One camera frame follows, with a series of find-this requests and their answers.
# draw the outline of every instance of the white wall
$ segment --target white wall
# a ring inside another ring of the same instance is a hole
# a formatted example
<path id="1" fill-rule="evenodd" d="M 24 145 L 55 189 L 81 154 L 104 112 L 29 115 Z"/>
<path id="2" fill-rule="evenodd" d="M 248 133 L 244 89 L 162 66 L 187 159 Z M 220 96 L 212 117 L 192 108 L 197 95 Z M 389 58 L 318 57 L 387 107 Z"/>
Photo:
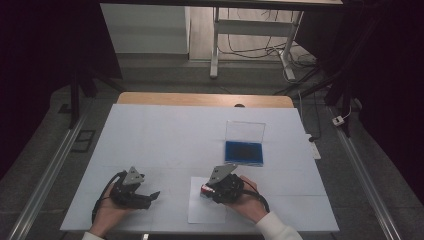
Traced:
<path id="1" fill-rule="evenodd" d="M 189 51 L 189 7 L 101 4 L 116 53 Z"/>

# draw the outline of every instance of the white table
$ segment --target white table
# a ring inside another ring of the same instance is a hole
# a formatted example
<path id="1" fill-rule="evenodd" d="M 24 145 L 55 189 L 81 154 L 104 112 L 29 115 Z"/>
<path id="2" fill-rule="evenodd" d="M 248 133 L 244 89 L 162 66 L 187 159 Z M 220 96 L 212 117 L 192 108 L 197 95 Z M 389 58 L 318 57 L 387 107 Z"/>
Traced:
<path id="1" fill-rule="evenodd" d="M 116 230 L 131 233 L 254 234 L 254 224 L 227 209 L 225 224 L 189 224 L 191 177 L 223 164 L 227 120 L 266 123 L 263 167 L 235 173 L 258 183 L 272 211 L 301 232 L 338 231 L 297 109 L 116 104 L 62 224 L 86 231 L 109 179 L 131 166 L 146 175 L 137 193 L 161 191 L 149 210 Z"/>

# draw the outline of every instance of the cable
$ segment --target cable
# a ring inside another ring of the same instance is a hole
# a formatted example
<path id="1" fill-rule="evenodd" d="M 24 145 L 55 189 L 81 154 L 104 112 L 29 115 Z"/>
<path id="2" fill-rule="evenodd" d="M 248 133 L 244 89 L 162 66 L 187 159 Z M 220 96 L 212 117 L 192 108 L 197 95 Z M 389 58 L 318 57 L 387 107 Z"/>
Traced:
<path id="1" fill-rule="evenodd" d="M 106 187 L 103 189 L 102 194 L 100 195 L 99 199 L 96 201 L 96 204 L 94 205 L 93 211 L 91 212 L 91 223 L 94 223 L 94 219 L 96 219 L 96 215 L 97 215 L 97 211 L 99 210 L 100 207 L 100 203 L 106 199 L 107 197 L 103 197 L 107 191 L 107 189 L 109 188 L 109 186 L 112 184 L 112 182 L 117 178 L 117 177 L 121 177 L 126 173 L 126 171 L 123 172 L 119 172 L 117 174 L 115 174 L 115 176 L 113 176 L 110 181 L 107 183 Z"/>
<path id="2" fill-rule="evenodd" d="M 278 14 L 279 14 L 279 10 L 277 10 L 277 14 L 275 15 L 275 19 L 274 19 L 274 21 L 277 21 Z M 229 8 L 227 9 L 227 18 L 228 18 L 228 19 L 230 19 L 230 9 L 229 9 Z M 244 58 L 253 58 L 253 59 L 254 59 L 254 58 L 264 58 L 264 57 L 267 57 L 267 56 L 271 55 L 271 53 L 273 53 L 273 52 L 274 52 L 274 50 L 271 50 L 271 49 L 269 49 L 269 48 L 268 48 L 269 43 L 270 43 L 270 41 L 271 41 L 271 38 L 272 38 L 272 37 L 269 37 L 268 42 L 267 42 L 267 44 L 266 44 L 266 46 L 265 46 L 264 48 L 248 49 L 248 50 L 234 50 L 234 49 L 232 48 L 232 46 L 231 46 L 230 34 L 227 34 L 228 46 L 229 46 L 229 48 L 230 48 L 231 52 L 224 52 L 224 51 L 222 51 L 222 50 L 219 48 L 219 46 L 218 46 L 218 50 L 219 50 L 219 52 L 220 52 L 220 53 L 222 53 L 222 54 L 232 54 L 232 55 L 236 55 L 236 56 L 240 56 L 240 57 L 244 57 Z M 283 45 L 285 45 L 285 43 L 278 44 L 278 45 L 274 46 L 274 48 L 275 48 L 275 47 L 280 47 L 280 46 L 283 46 Z M 239 53 L 242 53 L 242 52 L 254 52 L 254 51 L 260 51 L 260 50 L 265 50 L 267 53 L 266 53 L 265 55 L 261 55 L 261 56 L 247 56 L 247 55 L 239 54 Z"/>
<path id="3" fill-rule="evenodd" d="M 302 121 L 302 125 L 305 128 L 305 132 L 308 134 L 311 134 L 311 137 L 309 138 L 310 142 L 313 142 L 317 139 L 321 138 L 321 120 L 319 117 L 319 113 L 318 113 L 318 106 L 317 106 L 317 100 L 316 100 L 316 94 L 314 92 L 314 107 L 315 107 L 315 113 L 317 115 L 317 119 L 318 119 L 318 136 L 312 136 L 312 132 L 306 127 L 306 124 L 304 123 L 304 118 L 303 118 L 303 105 L 302 105 L 302 96 L 300 95 L 300 91 L 297 91 L 297 94 L 299 95 L 299 106 L 300 106 L 300 119 Z"/>
<path id="4" fill-rule="evenodd" d="M 272 95 L 278 95 L 278 94 L 283 93 L 283 92 L 288 92 L 292 88 L 296 88 L 296 87 L 300 86 L 302 83 L 306 82 L 310 77 L 312 77 L 313 75 L 315 75 L 316 73 L 318 73 L 318 71 L 319 71 L 319 68 L 318 67 L 315 67 L 314 69 L 312 69 L 308 73 L 306 73 L 305 76 L 303 76 L 299 81 L 297 81 L 296 82 L 297 85 L 287 86 L 286 88 L 284 88 L 282 90 L 279 90 L 277 92 L 274 92 Z"/>
<path id="5" fill-rule="evenodd" d="M 317 121 L 318 122 L 318 136 L 317 137 L 313 137 L 313 138 L 314 138 L 314 140 L 317 140 L 317 139 L 320 139 L 321 138 L 321 119 L 320 119 L 319 113 L 318 113 L 316 92 L 314 92 L 314 105 L 315 105 L 315 113 L 317 114 L 317 120 L 318 120 Z"/>
<path id="6" fill-rule="evenodd" d="M 299 95 L 299 105 L 300 105 L 300 120 L 302 121 L 302 125 L 305 128 L 305 123 L 303 123 L 303 109 L 302 109 L 302 96 L 300 96 L 300 91 L 297 91 L 297 94 Z"/>
<path id="7" fill-rule="evenodd" d="M 349 113 L 346 116 L 342 117 L 342 118 L 345 119 L 345 118 L 349 117 L 349 115 L 350 115 L 351 112 L 352 112 L 352 105 L 349 105 Z"/>
<path id="8" fill-rule="evenodd" d="M 249 185 L 253 190 L 255 190 L 255 192 L 256 193 L 258 193 L 259 194 L 259 192 L 258 192 L 258 190 L 256 190 L 256 188 L 254 188 L 253 186 L 252 186 L 252 184 L 250 184 L 249 182 L 247 182 L 247 181 L 244 181 L 244 180 L 242 180 L 243 182 L 245 182 L 245 183 L 247 183 L 247 185 Z"/>

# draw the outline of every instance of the floor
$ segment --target floor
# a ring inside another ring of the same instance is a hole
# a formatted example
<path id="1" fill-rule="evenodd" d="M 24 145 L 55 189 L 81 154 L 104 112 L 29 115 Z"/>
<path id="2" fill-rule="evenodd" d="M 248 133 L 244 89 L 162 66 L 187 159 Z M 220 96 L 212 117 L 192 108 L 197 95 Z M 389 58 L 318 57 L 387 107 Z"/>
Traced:
<path id="1" fill-rule="evenodd" d="M 238 14 L 244 17 L 245 12 L 239 11 Z M 238 17 L 237 11 L 231 12 L 231 16 Z M 234 43 L 234 48 L 246 47 Z M 259 42 L 258 45 L 265 46 L 266 42 L 265 45 L 263 42 Z M 118 80 L 118 82 L 129 91 L 259 95 L 273 95 L 291 85 L 282 77 L 281 64 L 272 59 L 249 62 L 239 61 L 241 59 L 222 61 L 219 77 L 212 81 L 209 78 L 209 64 L 200 61 L 208 59 L 208 57 L 207 55 L 202 57 L 201 50 L 198 52 L 197 60 L 191 61 L 179 57 L 140 58 L 119 55 L 124 79 Z M 301 78 L 309 70 L 308 68 L 295 69 L 295 75 L 297 78 Z M 309 82 L 299 85 L 286 94 L 296 95 L 298 90 L 310 87 L 321 81 L 322 78 L 322 74 L 318 74 Z M 40 213 L 28 232 L 27 239 L 81 239 L 81 233 L 61 232 L 60 225 L 94 151 L 109 110 L 119 96 L 116 90 L 103 82 L 95 80 L 95 83 L 99 93 L 95 99 L 81 97 L 82 106 L 89 106 L 91 103 L 89 114 L 81 128 L 80 136 L 72 145 Z M 322 159 L 317 160 L 316 163 L 341 231 L 325 234 L 302 233 L 302 236 L 304 239 L 319 240 L 387 239 L 346 151 L 340 143 L 337 129 L 331 124 L 329 109 L 322 101 L 326 91 L 327 89 L 319 91 L 315 95 L 303 99 L 302 102 L 295 101 L 295 106 L 303 115 L 305 131 L 319 137 L 315 142 Z M 69 99 L 68 87 L 53 94 L 51 107 L 45 119 L 16 163 L 0 181 L 0 239 L 7 238 L 46 166 L 68 132 Z M 357 119 L 359 111 L 360 108 L 353 105 L 350 125 L 352 141 L 382 200 L 389 209 L 402 239 L 424 239 L 423 205 L 415 197 L 390 159 L 362 128 Z M 237 236 L 151 235 L 149 237 L 149 239 L 216 238 L 246 239 L 246 237 Z M 261 237 L 252 236 L 251 238 L 260 239 Z M 141 236 L 112 234 L 108 239 L 141 239 Z"/>

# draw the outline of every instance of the metal frame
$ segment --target metal frame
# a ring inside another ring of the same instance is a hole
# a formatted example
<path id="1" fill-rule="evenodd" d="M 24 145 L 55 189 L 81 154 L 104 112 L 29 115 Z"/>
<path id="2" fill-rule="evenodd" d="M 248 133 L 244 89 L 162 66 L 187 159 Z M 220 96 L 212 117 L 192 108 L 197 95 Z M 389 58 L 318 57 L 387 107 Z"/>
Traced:
<path id="1" fill-rule="evenodd" d="M 214 11 L 213 47 L 211 56 L 210 78 L 218 77 L 218 35 L 253 35 L 287 37 L 284 51 L 279 51 L 279 57 L 284 67 L 286 78 L 294 81 L 295 76 L 288 59 L 290 48 L 296 36 L 303 12 L 296 12 L 293 22 L 261 22 L 244 20 L 219 20 L 219 7 Z"/>
<path id="2" fill-rule="evenodd" d="M 331 118 L 336 117 L 336 115 L 333 113 L 333 111 L 335 111 L 334 107 L 328 107 L 327 109 Z M 356 176 L 358 177 L 359 182 L 361 183 L 365 194 L 367 195 L 371 207 L 375 211 L 375 215 L 381 225 L 384 234 L 386 235 L 386 238 L 389 240 L 401 240 L 402 238 L 400 236 L 399 230 L 397 229 L 393 218 L 386 207 L 386 204 L 381 199 L 380 194 L 378 193 L 366 166 L 362 162 L 362 159 L 355 148 L 355 145 L 350 138 L 346 137 L 344 131 L 340 127 L 337 128 L 337 135 L 339 136 L 340 142 L 346 150 L 349 160 L 352 163 L 352 167 L 355 170 Z"/>
<path id="3" fill-rule="evenodd" d="M 74 143 L 79 130 L 87 119 L 93 101 L 93 99 L 87 100 L 86 106 L 81 113 L 81 117 L 75 123 L 74 128 L 67 131 L 65 137 L 62 140 L 62 143 L 60 144 L 52 160 L 44 171 L 43 176 L 35 187 L 31 197 L 22 210 L 21 215 L 13 226 L 12 231 L 10 232 L 7 239 L 25 239 L 28 235 L 32 224 L 35 221 L 35 218 L 37 217 L 44 201 L 46 200 L 47 195 L 49 194 L 49 191 L 53 186 L 53 183 L 56 180 L 56 177 L 59 174 L 59 171 L 62 168 L 66 157 L 68 156 L 69 151 L 71 150 L 72 144 Z"/>

